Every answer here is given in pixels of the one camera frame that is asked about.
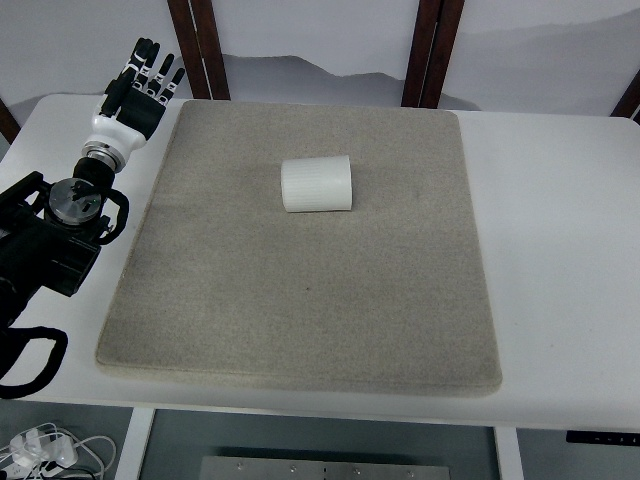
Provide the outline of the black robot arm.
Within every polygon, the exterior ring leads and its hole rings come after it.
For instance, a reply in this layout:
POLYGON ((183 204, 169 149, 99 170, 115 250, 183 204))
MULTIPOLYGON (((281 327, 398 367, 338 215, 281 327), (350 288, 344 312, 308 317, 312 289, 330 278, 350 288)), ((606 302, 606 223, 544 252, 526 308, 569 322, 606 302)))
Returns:
POLYGON ((32 341, 52 344, 42 371, 21 385, 4 385, 4 399, 49 385, 59 371, 68 336, 51 327, 14 323, 41 288, 77 293, 103 246, 124 230, 128 198, 114 189, 122 164, 108 145, 90 142, 70 177, 54 183, 34 171, 1 195, 1 372, 7 374, 32 341))

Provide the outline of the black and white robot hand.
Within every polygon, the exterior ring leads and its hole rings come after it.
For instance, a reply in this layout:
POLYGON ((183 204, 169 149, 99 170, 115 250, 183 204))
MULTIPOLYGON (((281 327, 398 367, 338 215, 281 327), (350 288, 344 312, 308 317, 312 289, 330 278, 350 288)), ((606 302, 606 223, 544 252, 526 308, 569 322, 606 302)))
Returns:
POLYGON ((131 153, 152 137, 185 75, 182 67, 170 71, 172 54, 154 70, 159 49, 160 45, 148 38, 137 40, 125 66, 110 81, 94 111, 83 156, 97 158, 119 172, 131 153))

